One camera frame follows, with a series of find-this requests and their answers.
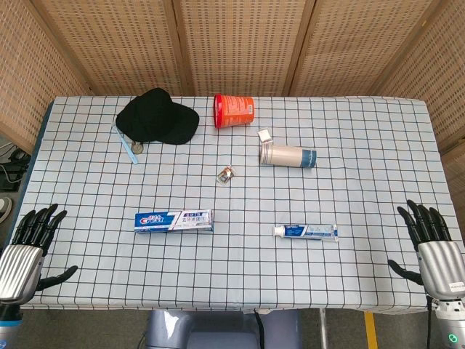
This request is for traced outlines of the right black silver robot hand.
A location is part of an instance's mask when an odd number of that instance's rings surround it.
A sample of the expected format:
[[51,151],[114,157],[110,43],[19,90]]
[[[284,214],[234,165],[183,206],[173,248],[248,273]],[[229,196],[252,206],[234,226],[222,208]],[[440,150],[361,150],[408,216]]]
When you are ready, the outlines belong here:
[[453,241],[443,216],[433,207],[407,200],[408,208],[397,211],[404,219],[415,250],[419,272],[401,268],[394,260],[389,267],[400,277],[423,286],[440,301],[465,298],[465,260]]

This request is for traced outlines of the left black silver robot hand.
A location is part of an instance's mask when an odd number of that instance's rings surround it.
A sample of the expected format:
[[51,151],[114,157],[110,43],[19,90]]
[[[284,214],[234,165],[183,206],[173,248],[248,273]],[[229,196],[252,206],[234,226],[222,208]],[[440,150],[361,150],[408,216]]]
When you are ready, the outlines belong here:
[[67,281],[78,270],[73,265],[58,276],[41,277],[54,233],[67,215],[65,210],[56,212],[57,208],[53,204],[32,210],[18,223],[0,256],[0,305],[26,304],[36,292]]

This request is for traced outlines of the blue white toothpaste tube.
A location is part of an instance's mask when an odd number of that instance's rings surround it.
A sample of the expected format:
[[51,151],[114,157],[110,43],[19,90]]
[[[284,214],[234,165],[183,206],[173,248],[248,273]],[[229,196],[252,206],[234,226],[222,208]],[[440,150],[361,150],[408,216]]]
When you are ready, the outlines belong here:
[[272,234],[281,238],[304,238],[317,241],[337,241],[336,225],[280,225],[272,229]]

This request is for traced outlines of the blue white toothpaste box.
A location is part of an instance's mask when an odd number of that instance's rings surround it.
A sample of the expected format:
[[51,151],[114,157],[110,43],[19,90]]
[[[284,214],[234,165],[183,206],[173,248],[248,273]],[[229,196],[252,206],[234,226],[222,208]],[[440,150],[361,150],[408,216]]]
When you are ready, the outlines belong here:
[[214,230],[214,217],[210,209],[170,212],[136,213],[136,233],[168,233],[182,230]]

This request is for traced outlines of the yellow floor tape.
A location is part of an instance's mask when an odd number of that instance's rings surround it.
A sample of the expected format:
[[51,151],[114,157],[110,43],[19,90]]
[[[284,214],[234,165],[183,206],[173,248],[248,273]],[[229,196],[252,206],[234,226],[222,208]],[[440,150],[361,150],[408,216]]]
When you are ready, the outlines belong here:
[[364,312],[364,321],[368,349],[379,349],[373,313],[368,311]]

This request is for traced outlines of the white table leg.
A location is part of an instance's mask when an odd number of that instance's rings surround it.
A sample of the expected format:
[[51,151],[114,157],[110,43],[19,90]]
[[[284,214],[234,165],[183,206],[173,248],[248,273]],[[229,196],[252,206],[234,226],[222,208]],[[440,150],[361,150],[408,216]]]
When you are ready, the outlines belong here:
[[326,332],[326,310],[325,308],[319,309],[320,319],[320,346],[321,349],[327,349],[327,332]]

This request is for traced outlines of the light blue toothbrush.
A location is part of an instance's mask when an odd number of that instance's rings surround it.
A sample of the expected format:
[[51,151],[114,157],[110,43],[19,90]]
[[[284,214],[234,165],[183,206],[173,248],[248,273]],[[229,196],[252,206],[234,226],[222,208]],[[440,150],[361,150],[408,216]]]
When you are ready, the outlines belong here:
[[122,144],[124,150],[128,154],[128,157],[130,158],[132,163],[133,164],[138,164],[139,162],[138,162],[138,159],[137,159],[136,155],[133,153],[133,151],[132,151],[131,147],[129,146],[129,144],[125,141],[124,136],[122,135],[121,131],[118,129],[118,127],[116,126],[115,123],[112,124],[112,129],[116,132],[119,140],[121,141],[121,144]]

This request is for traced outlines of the woven bamboo screen panel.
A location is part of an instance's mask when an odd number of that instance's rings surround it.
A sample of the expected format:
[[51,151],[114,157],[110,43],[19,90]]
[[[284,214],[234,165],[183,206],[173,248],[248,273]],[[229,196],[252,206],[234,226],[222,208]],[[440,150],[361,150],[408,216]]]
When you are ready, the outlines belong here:
[[171,0],[189,95],[286,96],[315,0]]
[[380,93],[423,100],[441,153],[465,137],[465,0],[441,0]]
[[371,95],[435,0],[312,0],[291,96]]
[[27,0],[96,95],[194,95],[181,0]]
[[0,0],[0,135],[31,153],[49,104],[88,95],[29,0]]

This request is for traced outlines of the white blue checkered tablecloth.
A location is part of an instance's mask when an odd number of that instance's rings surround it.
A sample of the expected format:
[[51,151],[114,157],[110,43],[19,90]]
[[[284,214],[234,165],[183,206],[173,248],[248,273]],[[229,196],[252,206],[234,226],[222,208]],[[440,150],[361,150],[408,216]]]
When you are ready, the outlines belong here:
[[[418,262],[397,212],[433,206],[461,240],[426,104],[393,97],[258,97],[252,124],[217,129],[210,97],[182,97],[189,143],[146,145],[133,164],[112,129],[123,97],[58,97],[44,119],[20,214],[66,210],[36,309],[351,308],[410,313],[424,290],[394,274]],[[260,164],[257,132],[315,150],[314,168]],[[217,175],[228,165],[227,185]],[[136,233],[136,213],[210,209],[214,230]],[[336,225],[337,241],[281,238],[280,225]]]

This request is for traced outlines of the beige blue thermos bottle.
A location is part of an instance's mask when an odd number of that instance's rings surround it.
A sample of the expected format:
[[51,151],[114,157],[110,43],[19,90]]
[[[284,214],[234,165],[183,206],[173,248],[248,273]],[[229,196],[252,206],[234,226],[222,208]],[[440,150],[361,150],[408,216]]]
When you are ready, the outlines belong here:
[[317,162],[315,150],[264,143],[259,154],[260,164],[280,167],[314,168]]

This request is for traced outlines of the black baseball cap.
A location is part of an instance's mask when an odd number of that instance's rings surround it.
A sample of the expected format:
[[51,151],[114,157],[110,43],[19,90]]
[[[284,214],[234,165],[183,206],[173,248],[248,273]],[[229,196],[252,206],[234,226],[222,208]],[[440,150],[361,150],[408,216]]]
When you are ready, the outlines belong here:
[[131,140],[183,145],[194,136],[199,115],[173,102],[169,93],[155,88],[135,97],[116,116],[116,126]]

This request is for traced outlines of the blue-grey robot torso base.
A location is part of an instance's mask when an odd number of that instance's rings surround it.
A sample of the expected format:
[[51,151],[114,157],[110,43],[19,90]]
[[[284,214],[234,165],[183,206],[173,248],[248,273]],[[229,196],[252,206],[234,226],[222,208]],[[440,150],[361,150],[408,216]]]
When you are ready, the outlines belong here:
[[145,349],[302,349],[297,310],[154,310]]

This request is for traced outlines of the small crumpled snack wrapper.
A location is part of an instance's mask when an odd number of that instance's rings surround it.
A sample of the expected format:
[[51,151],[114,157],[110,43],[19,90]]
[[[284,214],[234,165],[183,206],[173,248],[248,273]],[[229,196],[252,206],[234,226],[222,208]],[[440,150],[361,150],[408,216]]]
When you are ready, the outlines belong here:
[[231,165],[228,165],[217,175],[217,182],[221,185],[227,185],[234,176],[234,168]]

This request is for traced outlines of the orange plastic tub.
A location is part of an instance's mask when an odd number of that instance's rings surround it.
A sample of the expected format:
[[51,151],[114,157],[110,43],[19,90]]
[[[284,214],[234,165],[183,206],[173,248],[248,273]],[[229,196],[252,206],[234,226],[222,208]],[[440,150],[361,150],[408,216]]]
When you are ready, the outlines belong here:
[[221,94],[214,96],[214,126],[217,129],[250,124],[254,116],[252,97]]

